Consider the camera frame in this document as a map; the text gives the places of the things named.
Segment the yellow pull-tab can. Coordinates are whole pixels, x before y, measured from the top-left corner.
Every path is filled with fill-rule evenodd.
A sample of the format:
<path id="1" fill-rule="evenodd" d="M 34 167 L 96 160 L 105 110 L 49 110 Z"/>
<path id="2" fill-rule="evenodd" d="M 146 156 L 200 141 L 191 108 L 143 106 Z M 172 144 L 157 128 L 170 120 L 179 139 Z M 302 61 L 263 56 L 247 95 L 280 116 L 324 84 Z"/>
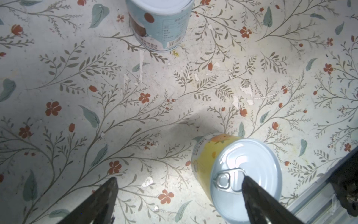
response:
<path id="1" fill-rule="evenodd" d="M 248 224 L 242 193 L 251 177 L 276 200 L 282 192 L 282 170 L 271 149 L 255 139 L 225 133 L 195 138 L 192 171 L 219 215 L 230 224 Z"/>

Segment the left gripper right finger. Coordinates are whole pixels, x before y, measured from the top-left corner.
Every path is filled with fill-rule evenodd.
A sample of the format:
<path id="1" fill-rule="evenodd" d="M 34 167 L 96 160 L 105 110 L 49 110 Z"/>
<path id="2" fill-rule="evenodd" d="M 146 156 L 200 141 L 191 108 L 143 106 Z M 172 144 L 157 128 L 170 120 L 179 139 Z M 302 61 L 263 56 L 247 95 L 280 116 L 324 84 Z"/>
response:
<path id="1" fill-rule="evenodd" d="M 252 224 L 303 223 L 249 176 L 243 179 L 242 193 L 249 221 Z"/>

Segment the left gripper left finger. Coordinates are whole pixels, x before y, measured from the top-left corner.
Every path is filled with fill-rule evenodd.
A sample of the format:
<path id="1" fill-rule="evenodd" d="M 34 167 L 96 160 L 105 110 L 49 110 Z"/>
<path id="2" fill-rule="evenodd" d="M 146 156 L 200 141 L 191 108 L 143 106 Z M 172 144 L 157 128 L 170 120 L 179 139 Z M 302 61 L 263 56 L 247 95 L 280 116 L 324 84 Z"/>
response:
<path id="1" fill-rule="evenodd" d="M 117 179 L 112 177 L 59 223 L 112 224 L 115 220 L 113 212 L 117 194 Z"/>

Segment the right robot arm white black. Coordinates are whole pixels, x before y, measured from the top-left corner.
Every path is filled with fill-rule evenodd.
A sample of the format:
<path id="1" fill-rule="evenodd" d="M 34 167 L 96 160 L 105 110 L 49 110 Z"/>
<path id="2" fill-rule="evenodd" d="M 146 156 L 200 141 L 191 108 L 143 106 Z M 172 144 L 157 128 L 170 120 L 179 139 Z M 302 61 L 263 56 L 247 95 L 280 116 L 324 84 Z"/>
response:
<path id="1" fill-rule="evenodd" d="M 353 217 L 358 216 L 358 157 L 352 156 L 331 176 L 330 183 L 341 206 Z"/>

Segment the light blue pull-tab can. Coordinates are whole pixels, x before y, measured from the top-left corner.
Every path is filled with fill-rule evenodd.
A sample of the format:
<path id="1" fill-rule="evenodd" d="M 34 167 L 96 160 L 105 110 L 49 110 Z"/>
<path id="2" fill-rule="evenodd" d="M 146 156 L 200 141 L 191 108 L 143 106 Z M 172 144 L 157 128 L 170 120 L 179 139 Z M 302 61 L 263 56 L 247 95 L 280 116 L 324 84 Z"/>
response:
<path id="1" fill-rule="evenodd" d="M 147 49 L 171 51 L 184 38 L 193 0 L 127 0 L 131 29 Z"/>

